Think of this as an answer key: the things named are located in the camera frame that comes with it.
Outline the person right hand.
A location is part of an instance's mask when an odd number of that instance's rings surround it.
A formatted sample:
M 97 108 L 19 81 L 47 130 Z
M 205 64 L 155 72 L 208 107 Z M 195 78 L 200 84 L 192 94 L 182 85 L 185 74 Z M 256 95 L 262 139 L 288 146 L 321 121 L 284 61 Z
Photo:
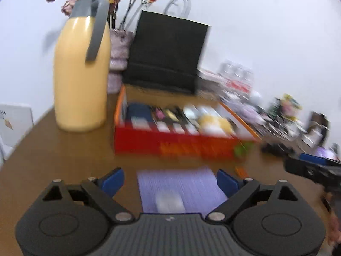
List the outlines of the person right hand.
M 335 252 L 340 246 L 340 194 L 324 192 L 322 202 L 329 213 L 328 244 L 333 245 Z

